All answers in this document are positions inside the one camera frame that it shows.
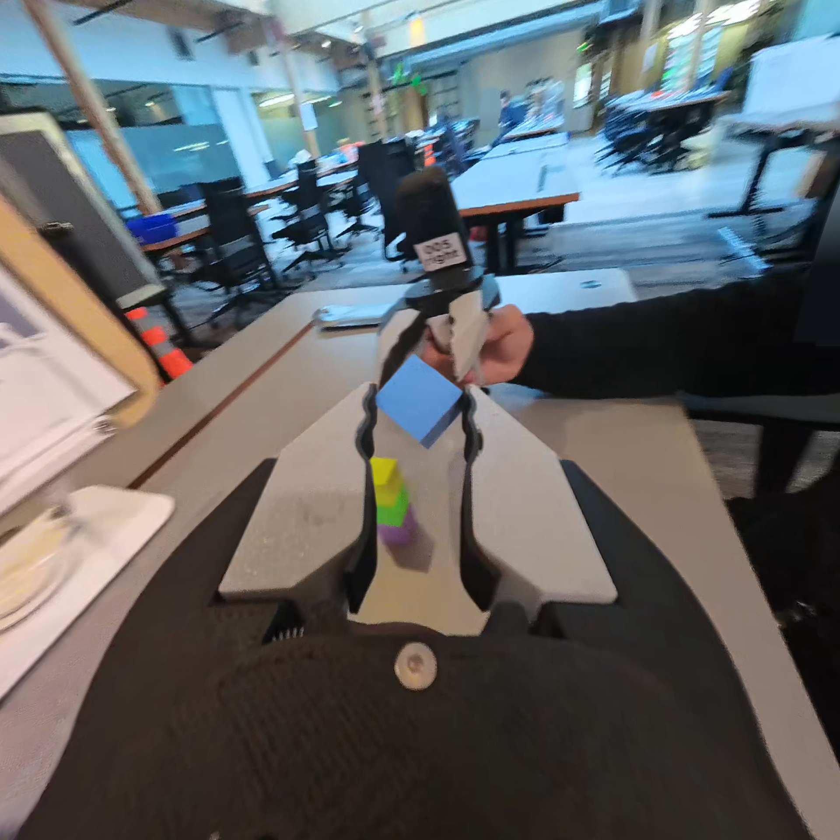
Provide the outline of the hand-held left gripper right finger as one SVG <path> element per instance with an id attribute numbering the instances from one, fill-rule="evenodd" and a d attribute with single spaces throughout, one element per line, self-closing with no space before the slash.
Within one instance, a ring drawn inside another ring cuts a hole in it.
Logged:
<path id="1" fill-rule="evenodd" d="M 616 586 L 557 454 L 474 385 L 464 422 L 460 573 L 478 608 L 613 604 Z"/>

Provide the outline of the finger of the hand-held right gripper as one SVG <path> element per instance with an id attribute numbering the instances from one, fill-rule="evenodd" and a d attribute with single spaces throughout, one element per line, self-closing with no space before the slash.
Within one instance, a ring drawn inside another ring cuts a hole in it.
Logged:
<path id="1" fill-rule="evenodd" d="M 449 355 L 457 382 L 474 369 L 489 329 L 481 291 L 470 291 L 449 304 Z"/>
<path id="2" fill-rule="evenodd" d="M 389 308 L 377 330 L 377 390 L 414 354 L 426 328 L 426 316 L 412 308 Z"/>

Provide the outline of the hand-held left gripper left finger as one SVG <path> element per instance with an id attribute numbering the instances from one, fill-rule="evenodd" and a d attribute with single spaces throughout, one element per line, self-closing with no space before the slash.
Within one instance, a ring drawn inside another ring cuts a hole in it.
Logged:
<path id="1" fill-rule="evenodd" d="M 218 586 L 226 602 L 359 612 L 377 561 L 376 393 L 358 386 L 279 452 Z"/>

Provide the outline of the blue foam cube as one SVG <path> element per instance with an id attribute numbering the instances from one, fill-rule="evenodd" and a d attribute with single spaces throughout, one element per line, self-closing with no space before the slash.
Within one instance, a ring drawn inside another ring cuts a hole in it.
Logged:
<path id="1" fill-rule="evenodd" d="M 431 448 L 462 412 L 462 391 L 410 354 L 376 395 L 377 410 L 424 448 Z"/>

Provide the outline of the green foam cube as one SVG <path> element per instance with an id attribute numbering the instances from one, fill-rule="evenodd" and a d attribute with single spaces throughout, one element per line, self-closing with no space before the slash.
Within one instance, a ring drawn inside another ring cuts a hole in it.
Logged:
<path id="1" fill-rule="evenodd" d="M 407 488 L 403 485 L 390 501 L 376 503 L 376 524 L 388 529 L 401 529 L 411 509 L 411 501 Z"/>

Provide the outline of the purple foam cube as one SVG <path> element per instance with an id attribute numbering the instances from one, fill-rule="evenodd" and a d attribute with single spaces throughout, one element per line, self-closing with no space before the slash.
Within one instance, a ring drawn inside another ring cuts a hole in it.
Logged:
<path id="1" fill-rule="evenodd" d="M 415 539 L 417 534 L 417 520 L 412 505 L 405 511 L 404 519 L 399 525 L 377 524 L 379 539 L 387 545 L 406 545 Z"/>

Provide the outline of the person's right hand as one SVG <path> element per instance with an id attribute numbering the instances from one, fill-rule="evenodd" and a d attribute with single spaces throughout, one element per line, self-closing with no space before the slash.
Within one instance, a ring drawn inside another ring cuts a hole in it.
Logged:
<path id="1" fill-rule="evenodd" d="M 525 365 L 534 341 L 532 325 L 517 307 L 490 313 L 488 330 L 465 382 L 480 386 L 512 382 Z"/>

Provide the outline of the black office chair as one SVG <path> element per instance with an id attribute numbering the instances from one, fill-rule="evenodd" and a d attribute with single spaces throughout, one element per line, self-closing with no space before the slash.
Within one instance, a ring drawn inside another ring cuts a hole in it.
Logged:
<path id="1" fill-rule="evenodd" d="M 327 218 L 322 208 L 321 193 L 318 187 L 318 167 L 315 160 L 296 165 L 297 189 L 287 196 L 295 207 L 292 215 L 275 217 L 283 226 L 273 232 L 275 240 L 285 240 L 294 245 L 298 256 L 282 269 L 286 274 L 290 270 L 316 261 L 341 262 L 342 253 L 332 243 Z"/>
<path id="2" fill-rule="evenodd" d="M 383 218 L 383 256 L 403 271 L 416 260 L 408 254 L 406 227 L 396 210 L 396 189 L 415 172 L 414 157 L 403 138 L 364 143 L 358 148 L 358 173 L 376 198 Z"/>
<path id="3" fill-rule="evenodd" d="M 208 323 L 215 328 L 223 315 L 232 313 L 240 324 L 249 306 L 272 307 L 284 294 L 239 179 L 199 182 L 197 188 L 213 245 L 209 274 L 225 294 L 224 304 L 212 312 Z"/>

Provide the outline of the wooden desk with black legs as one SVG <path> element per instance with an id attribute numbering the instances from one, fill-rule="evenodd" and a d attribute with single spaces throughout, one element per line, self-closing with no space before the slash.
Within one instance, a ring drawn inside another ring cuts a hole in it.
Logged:
<path id="1" fill-rule="evenodd" d="M 468 230 L 486 230 L 485 266 L 499 276 L 531 269 L 518 257 L 519 228 L 528 217 L 563 212 L 581 199 L 563 146 L 486 156 L 451 186 Z"/>

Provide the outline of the orange traffic cone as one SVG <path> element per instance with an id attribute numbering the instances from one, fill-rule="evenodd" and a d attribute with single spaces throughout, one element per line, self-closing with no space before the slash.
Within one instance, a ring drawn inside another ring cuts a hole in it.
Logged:
<path id="1" fill-rule="evenodd" d="M 168 333 L 154 323 L 147 308 L 136 307 L 125 312 L 134 331 L 157 363 L 164 383 L 178 379 L 192 369 L 193 363 L 175 346 Z"/>

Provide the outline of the small blue bin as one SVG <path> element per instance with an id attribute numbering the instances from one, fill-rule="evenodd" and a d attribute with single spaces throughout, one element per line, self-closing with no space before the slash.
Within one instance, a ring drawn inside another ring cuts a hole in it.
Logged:
<path id="1" fill-rule="evenodd" d="M 137 243 L 143 247 L 158 245 L 178 235 L 177 222 L 169 213 L 127 219 L 125 226 Z"/>

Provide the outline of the white document stand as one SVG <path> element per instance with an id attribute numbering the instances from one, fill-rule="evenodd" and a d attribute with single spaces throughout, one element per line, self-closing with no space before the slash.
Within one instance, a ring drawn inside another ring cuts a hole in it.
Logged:
<path id="1" fill-rule="evenodd" d="M 2 114 L 6 518 L 149 412 L 161 387 L 121 298 L 151 264 L 45 111 Z"/>

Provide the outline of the white board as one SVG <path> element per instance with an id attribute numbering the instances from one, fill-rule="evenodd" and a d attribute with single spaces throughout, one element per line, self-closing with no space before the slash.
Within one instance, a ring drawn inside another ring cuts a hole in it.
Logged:
<path id="1" fill-rule="evenodd" d="M 839 37 L 792 41 L 756 52 L 740 111 L 745 123 L 838 116 Z"/>

